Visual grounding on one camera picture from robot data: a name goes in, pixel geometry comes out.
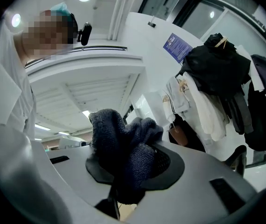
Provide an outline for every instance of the dark blue knit fabric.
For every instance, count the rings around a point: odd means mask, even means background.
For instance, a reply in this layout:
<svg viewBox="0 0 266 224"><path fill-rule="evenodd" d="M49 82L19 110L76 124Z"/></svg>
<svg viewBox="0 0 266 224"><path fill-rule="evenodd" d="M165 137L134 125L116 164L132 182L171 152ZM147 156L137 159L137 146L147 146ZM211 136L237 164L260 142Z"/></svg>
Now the dark blue knit fabric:
<svg viewBox="0 0 266 224"><path fill-rule="evenodd" d="M91 113L89 119L91 145L100 165L115 177L117 200L135 203L142 182L153 170L156 153L150 145L162 139L163 128L150 118L135 118L126 126L121 115L111 109Z"/></svg>

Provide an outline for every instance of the person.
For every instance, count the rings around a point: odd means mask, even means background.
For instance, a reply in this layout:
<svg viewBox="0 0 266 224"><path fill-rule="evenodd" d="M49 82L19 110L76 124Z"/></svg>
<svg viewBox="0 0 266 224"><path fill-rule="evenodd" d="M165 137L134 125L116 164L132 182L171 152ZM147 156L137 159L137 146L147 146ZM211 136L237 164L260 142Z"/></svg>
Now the person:
<svg viewBox="0 0 266 224"><path fill-rule="evenodd" d="M12 34L0 21L0 124L34 139L36 105L25 65L69 49L78 25L65 3L40 13L22 32Z"/></svg>

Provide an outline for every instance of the brown bag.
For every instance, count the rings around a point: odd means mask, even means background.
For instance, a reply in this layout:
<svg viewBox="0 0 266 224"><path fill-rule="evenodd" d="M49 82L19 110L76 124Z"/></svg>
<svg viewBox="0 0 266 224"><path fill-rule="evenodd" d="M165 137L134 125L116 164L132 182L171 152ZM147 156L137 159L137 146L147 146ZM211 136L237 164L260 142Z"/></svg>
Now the brown bag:
<svg viewBox="0 0 266 224"><path fill-rule="evenodd" d="M178 145L186 146L188 144L188 139L180 126L175 126L174 128L170 129L169 132Z"/></svg>

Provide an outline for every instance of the blue poster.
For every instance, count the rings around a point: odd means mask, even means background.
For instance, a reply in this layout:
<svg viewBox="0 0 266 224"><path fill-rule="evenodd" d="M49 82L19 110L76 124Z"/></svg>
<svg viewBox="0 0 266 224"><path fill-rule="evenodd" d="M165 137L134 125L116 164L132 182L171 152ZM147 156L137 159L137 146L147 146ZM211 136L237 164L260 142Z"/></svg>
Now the blue poster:
<svg viewBox="0 0 266 224"><path fill-rule="evenodd" d="M181 63L184 57L193 49L174 33L171 34L163 47L178 63Z"/></svg>

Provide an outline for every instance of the blue sign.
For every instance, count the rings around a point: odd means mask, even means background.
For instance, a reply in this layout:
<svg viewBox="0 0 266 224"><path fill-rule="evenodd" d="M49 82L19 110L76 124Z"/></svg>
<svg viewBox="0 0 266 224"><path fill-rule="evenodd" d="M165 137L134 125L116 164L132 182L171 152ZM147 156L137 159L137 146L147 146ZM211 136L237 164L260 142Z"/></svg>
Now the blue sign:
<svg viewBox="0 0 266 224"><path fill-rule="evenodd" d="M174 33L171 34L163 47L178 63L181 63L184 57L193 49L193 47Z"/></svg>

